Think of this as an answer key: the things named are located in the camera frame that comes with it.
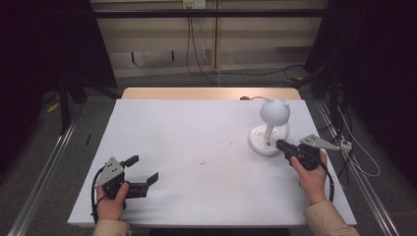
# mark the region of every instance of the sleeve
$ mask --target sleeve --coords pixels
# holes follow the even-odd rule
[[[130,236],[128,223],[119,220],[101,219],[94,228],[92,236]]]
[[[355,228],[347,226],[330,201],[308,207],[304,216],[314,235],[359,235]]]

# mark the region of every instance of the lamp base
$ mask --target lamp base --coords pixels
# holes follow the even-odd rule
[[[267,125],[261,125],[255,127],[251,135],[249,136],[249,144],[259,154],[262,155],[275,155],[279,153],[279,149],[276,148],[276,141],[283,140],[285,138],[284,131],[276,127],[273,128],[270,140],[264,138]]]

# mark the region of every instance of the lamp shade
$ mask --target lamp shade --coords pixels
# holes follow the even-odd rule
[[[269,126],[282,126],[289,119],[289,104],[281,99],[268,99],[261,108],[261,119]]]

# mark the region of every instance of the white table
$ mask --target white table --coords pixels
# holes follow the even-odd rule
[[[303,100],[288,100],[292,144],[317,135]],[[305,225],[308,206],[298,175],[283,154],[265,157],[248,143],[263,124],[261,100],[118,100],[87,180],[68,220],[93,226],[90,186],[110,156],[140,161],[126,179],[159,180],[145,199],[127,200],[122,220],[143,227],[293,227]],[[331,163],[334,204],[348,224],[356,224]]]

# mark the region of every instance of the hand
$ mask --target hand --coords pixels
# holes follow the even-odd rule
[[[328,163],[327,156],[320,150],[320,159],[326,165]],[[326,172],[318,165],[315,170],[306,170],[295,156],[291,157],[292,166],[300,176],[300,185],[303,188],[304,195],[309,201],[310,205],[317,204],[326,199],[325,182]]]
[[[105,196],[105,192],[102,187],[97,189],[97,204],[98,219],[114,219],[120,220],[123,211],[123,201],[129,191],[129,184],[124,183],[119,192],[117,192],[116,198],[111,200]]]

